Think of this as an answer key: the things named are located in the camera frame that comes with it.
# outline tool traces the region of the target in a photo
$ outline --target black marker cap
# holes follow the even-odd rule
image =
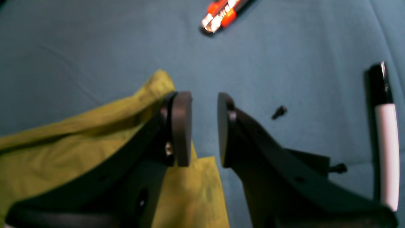
[[[384,61],[373,65],[369,70],[371,104],[375,107],[382,104],[394,103],[387,67]]]

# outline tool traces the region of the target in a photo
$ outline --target round black pad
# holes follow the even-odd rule
[[[224,93],[218,94],[218,136],[222,167],[231,165],[231,152],[236,134],[236,111],[232,98]]]
[[[188,166],[191,157],[191,92],[179,92],[173,99],[172,138],[173,150],[179,166]]]

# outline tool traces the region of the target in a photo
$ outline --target black plastic part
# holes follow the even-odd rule
[[[218,106],[234,107],[234,104]],[[225,146],[224,156],[232,161],[230,167],[242,180],[255,228],[397,226],[388,207],[332,184],[325,175],[279,146],[252,117],[234,109],[236,117],[226,118],[227,124],[221,123],[223,118],[218,119],[218,126],[236,125],[234,140],[227,138],[227,143],[233,144],[232,150]],[[220,140],[226,134],[225,129]]]
[[[174,153],[179,166],[188,166],[191,159],[192,97],[181,92],[173,100],[171,112]]]
[[[217,101],[218,135],[220,138],[220,157],[222,167],[230,167],[231,156],[227,156],[226,151],[234,148],[236,133],[236,112],[232,98],[226,93],[220,93]]]
[[[301,151],[296,151],[292,149],[286,149],[284,148],[285,151],[288,151],[292,155],[294,155],[295,158],[303,162],[305,165],[310,167],[313,171],[317,172],[318,174],[328,177],[328,174],[330,172],[329,164],[330,164],[330,158],[322,155],[315,155],[315,154],[310,154],[310,153],[305,153]]]
[[[15,203],[6,223],[16,228],[150,227],[164,174],[174,164],[165,145],[176,125],[169,117],[181,109],[173,104],[177,95],[166,96],[160,111],[100,165],[61,187]]]
[[[373,65],[369,71],[372,106],[394,103],[385,62]]]

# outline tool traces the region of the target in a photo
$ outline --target screw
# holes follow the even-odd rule
[[[337,173],[347,172],[347,167],[344,163],[340,163],[335,166],[329,167],[329,172],[337,172]]]
[[[287,108],[285,106],[280,106],[279,108],[276,109],[276,112],[273,114],[273,116],[271,117],[271,119],[275,120],[277,119],[279,116],[284,115],[285,113],[287,113]]]
[[[164,147],[164,149],[166,151],[166,156],[170,156],[173,154],[173,147],[170,142],[166,142],[166,146]]]

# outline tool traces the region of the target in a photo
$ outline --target orange utility knife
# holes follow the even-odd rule
[[[208,6],[208,14],[201,21],[206,32],[215,33],[220,27],[228,27],[235,19],[236,13],[249,0],[218,0]]]

